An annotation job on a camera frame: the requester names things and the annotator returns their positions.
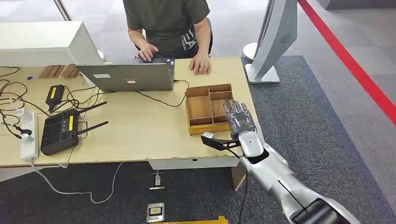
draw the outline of robot finger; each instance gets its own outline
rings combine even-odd
[[[236,108],[237,112],[242,111],[242,108],[240,107],[240,104],[238,101],[235,101],[235,108]]]
[[[234,103],[233,100],[230,100],[230,106],[231,106],[232,112],[235,112],[236,111],[236,107],[235,107],[235,103]]]
[[[248,107],[246,106],[246,104],[241,103],[241,105],[242,105],[242,110],[243,111],[248,111]]]
[[[223,104],[223,107],[224,107],[224,111],[225,111],[226,113],[229,113],[229,112],[230,112],[230,109],[228,108],[227,104]]]

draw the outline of man's arm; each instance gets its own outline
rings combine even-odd
[[[196,75],[207,74],[209,75],[212,66],[209,59],[209,44],[211,40],[211,31],[208,21],[204,18],[201,22],[194,24],[195,31],[197,32],[198,53],[195,55],[190,63],[190,68],[194,69]]]
[[[198,53],[209,55],[209,44],[211,31],[206,18],[201,22],[194,24],[195,32],[197,32]]]
[[[153,52],[158,52],[158,48],[149,44],[144,38],[142,31],[142,23],[133,0],[123,0],[125,15],[127,16],[128,35],[132,42],[141,50],[136,53],[136,57],[141,57],[145,61],[150,61]]]
[[[140,56],[145,61],[150,61],[153,57],[153,52],[158,52],[158,48],[152,44],[149,44],[141,33],[142,29],[131,30],[128,28],[128,35],[132,42],[140,48],[140,51],[136,53],[136,56]]]
[[[132,42],[138,46],[140,49],[144,47],[147,43],[146,38],[144,38],[143,34],[141,33],[142,29],[139,30],[131,30],[128,28],[128,35]]]

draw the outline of gray carpet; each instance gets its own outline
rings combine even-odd
[[[393,223],[388,202],[373,180],[314,75],[301,56],[285,56],[277,65],[281,83],[251,85],[266,141],[289,161],[298,178],[320,194],[336,199],[362,223]],[[107,197],[117,164],[70,165],[43,173],[64,191]],[[115,193],[95,205],[89,196],[53,193],[31,173],[0,183],[0,223],[145,223],[146,205],[165,202],[166,221],[207,220],[224,215],[237,223],[244,186],[233,192],[230,168],[168,170],[166,189],[149,191],[148,163],[126,163]],[[250,180],[245,224],[286,223],[273,200]]]

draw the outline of wooden organizer box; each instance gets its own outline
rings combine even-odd
[[[230,84],[187,88],[185,96],[190,134],[230,130],[223,107],[233,99]]]

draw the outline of man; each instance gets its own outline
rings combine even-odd
[[[129,38],[140,50],[137,56],[145,61],[193,58],[190,68],[196,75],[211,72],[206,0],[124,0],[124,8]]]

